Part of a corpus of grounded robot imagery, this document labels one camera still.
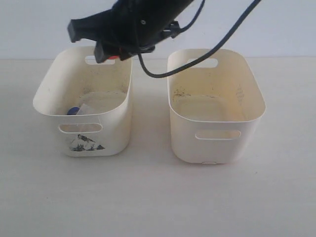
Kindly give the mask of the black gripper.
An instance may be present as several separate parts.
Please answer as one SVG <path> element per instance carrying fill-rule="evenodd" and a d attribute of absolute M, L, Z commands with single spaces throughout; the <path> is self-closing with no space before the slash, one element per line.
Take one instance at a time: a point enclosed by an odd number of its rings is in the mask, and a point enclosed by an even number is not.
<path fill-rule="evenodd" d="M 81 39 L 96 42 L 96 63 L 104 63 L 119 53 L 121 61 L 138 55 L 140 49 L 175 38 L 180 33 L 175 18 L 190 0 L 118 0 L 112 8 L 81 19 L 67 27 L 72 43 Z"/>

